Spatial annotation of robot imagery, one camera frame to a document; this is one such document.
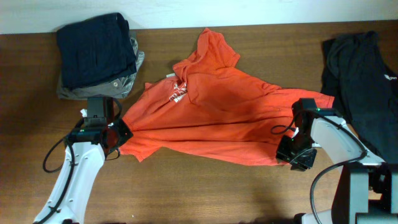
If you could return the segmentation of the orange t-shirt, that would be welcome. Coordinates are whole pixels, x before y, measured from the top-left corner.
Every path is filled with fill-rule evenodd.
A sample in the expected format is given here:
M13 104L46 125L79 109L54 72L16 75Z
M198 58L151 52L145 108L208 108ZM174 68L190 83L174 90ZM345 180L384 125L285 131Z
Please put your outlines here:
M174 65L174 74L146 83L123 121L132 137L121 153L142 161L166 147L194 156L245 166L274 166L292 105L313 98L331 108L333 97L282 88L236 68L239 54L222 34L205 29L197 49Z

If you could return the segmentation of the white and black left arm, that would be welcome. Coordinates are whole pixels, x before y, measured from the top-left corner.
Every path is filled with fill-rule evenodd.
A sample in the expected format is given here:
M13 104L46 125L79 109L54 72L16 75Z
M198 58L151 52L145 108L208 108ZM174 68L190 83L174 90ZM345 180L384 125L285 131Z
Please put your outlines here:
M122 105L117 99L91 97L87 107L86 115L45 156L43 170L59 172L59 176L34 223L83 223L98 172L108 156L113 152L120 155L120 147L132 137L121 119ZM63 164L48 170L47 159L61 143L65 145Z

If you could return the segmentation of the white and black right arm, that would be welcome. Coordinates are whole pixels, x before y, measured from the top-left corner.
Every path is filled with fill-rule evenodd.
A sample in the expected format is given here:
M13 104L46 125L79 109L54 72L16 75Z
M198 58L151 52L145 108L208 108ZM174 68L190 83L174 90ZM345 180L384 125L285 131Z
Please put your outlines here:
M313 98L292 105L293 119L279 134L276 159L293 170L312 168L317 148L325 150L333 165L321 171L310 187L311 213L298 213L293 222L397 223L397 164L371 152L334 109L319 108ZM339 169L340 179L329 210L315 208L315 187L327 172Z

